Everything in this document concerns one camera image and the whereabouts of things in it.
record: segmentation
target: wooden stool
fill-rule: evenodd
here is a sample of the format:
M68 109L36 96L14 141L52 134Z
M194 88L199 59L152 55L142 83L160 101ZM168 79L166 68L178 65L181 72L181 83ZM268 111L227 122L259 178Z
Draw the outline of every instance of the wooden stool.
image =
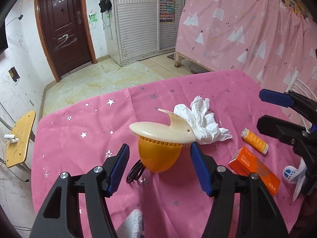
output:
M28 154L29 141L34 142L35 135L32 131L35 120L35 111L30 111L23 115L12 128L10 134L19 138L17 143L8 143L5 153L6 165L8 168L16 166L19 169L30 173L31 169L25 164Z

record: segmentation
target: door handle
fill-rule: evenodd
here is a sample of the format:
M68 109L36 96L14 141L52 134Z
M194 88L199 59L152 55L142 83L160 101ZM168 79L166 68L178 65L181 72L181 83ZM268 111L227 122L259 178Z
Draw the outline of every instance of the door handle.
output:
M82 24L81 11L77 11L76 13L77 13L77 16L75 16L75 18L77 18L78 24Z

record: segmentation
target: white wardrobe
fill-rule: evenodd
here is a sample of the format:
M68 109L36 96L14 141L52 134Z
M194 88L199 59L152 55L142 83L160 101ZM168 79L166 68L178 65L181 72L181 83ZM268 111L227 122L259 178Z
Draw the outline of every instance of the white wardrobe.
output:
M175 48L185 0L176 0L175 21L159 21L159 0L111 0L103 13L110 57L123 66Z

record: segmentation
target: brown door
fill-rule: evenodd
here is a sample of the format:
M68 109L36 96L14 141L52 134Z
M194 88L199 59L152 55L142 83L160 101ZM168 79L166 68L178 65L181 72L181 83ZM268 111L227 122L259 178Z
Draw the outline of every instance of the brown door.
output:
M53 64L61 77L89 63L80 0L38 0L40 21Z

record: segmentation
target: white wall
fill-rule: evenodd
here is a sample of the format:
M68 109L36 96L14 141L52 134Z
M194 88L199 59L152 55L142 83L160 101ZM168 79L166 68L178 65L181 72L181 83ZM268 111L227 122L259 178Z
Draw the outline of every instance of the white wall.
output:
M96 58L108 54L106 38L103 31L103 22L98 3L99 0L86 0L88 20L88 15L93 14L94 12L97 13L98 18L97 22L89 24ZM22 5L23 18L21 23L24 32L24 40L29 49L31 61L33 62L35 70L37 71L41 81L47 85L54 81L54 76L47 62L38 34L35 21L34 0L24 2ZM16 7L17 10L21 9L21 5L17 5Z
M87 17L89 21L89 15L96 13L97 22L89 23L89 29L91 39L93 41L96 58L105 56L108 54L106 38L104 33L104 22L100 13L99 0L86 0Z
M6 18L6 24L20 15L20 7L14 7ZM6 27L6 35L9 48L0 54L0 102L6 108L14 120L35 110L38 115L44 82L34 67L28 47L25 42L23 23L18 19L13 20ZM9 69L15 67L20 80L15 83L9 75ZM13 121L0 106L0 116L11 126ZM33 131L36 133L38 118L34 122ZM4 134L9 133L0 124L0 143L5 144ZM0 152L3 158L5 147ZM31 166L33 142L30 142L26 164ZM20 171L16 167L11 170L21 179L30 179L30 175ZM31 183L18 180L5 165L0 167L0 204L13 225L32 227L35 213L32 204ZM29 232L19 231L22 237L28 237Z

